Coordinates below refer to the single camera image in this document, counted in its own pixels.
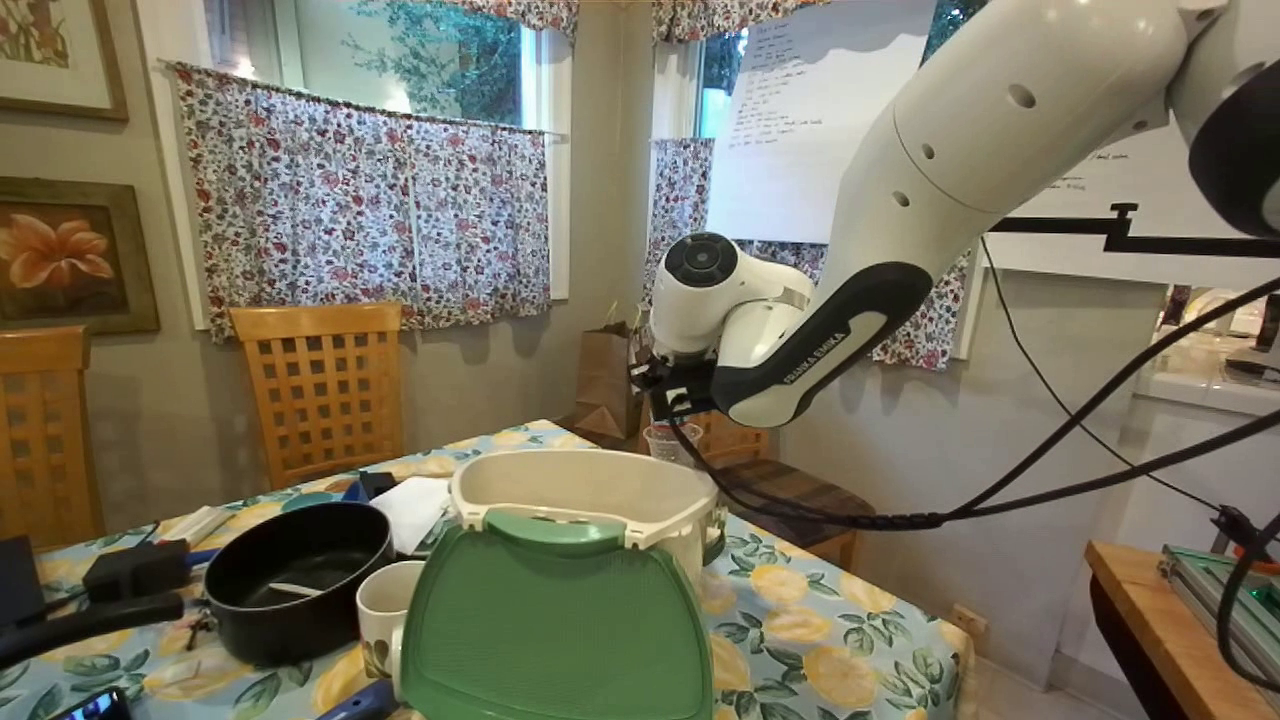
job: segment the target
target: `picture frame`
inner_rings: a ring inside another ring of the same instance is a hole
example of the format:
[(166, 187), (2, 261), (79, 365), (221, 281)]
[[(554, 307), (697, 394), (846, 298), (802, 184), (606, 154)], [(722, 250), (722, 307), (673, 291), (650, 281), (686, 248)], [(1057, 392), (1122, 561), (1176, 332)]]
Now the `picture frame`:
[(0, 177), (0, 332), (83, 322), (161, 332), (139, 205), (126, 184)]
[(106, 0), (0, 0), (0, 110), (126, 118)]

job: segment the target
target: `black pan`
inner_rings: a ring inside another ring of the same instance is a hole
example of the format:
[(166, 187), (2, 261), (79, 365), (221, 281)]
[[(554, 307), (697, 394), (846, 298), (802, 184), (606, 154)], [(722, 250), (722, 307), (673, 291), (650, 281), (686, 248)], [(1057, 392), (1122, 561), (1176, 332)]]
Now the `black pan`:
[(390, 561), (368, 502), (311, 502), (234, 534), (203, 571), (215, 636), (244, 662), (299, 662), (358, 636), (356, 589)]

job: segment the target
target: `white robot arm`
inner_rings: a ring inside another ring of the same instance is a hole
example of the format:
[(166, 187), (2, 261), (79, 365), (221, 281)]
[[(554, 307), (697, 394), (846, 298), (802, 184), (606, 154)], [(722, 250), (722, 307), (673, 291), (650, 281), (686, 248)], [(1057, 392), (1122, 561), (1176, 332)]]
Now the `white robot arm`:
[(840, 178), (823, 277), (678, 240), (650, 288), (658, 415), (795, 420), (978, 231), (1170, 106), (1206, 205), (1280, 237), (1275, 0), (991, 0), (880, 110)]

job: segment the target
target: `chair backrest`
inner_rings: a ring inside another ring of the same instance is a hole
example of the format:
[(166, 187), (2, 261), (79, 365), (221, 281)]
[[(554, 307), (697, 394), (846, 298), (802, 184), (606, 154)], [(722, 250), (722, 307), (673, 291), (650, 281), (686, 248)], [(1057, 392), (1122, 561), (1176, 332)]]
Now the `chair backrest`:
[(0, 534), (103, 530), (83, 420), (83, 329), (0, 332)]
[(272, 489), (404, 450), (399, 302), (233, 307)]

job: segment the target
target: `green plastic lid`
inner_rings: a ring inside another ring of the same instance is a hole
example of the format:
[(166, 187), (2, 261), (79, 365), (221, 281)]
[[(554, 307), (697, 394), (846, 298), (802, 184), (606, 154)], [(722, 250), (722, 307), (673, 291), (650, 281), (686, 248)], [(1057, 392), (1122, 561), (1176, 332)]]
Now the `green plastic lid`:
[(426, 720), (708, 720), (713, 660), (664, 550), (606, 522), (490, 516), (426, 561), (399, 695)]

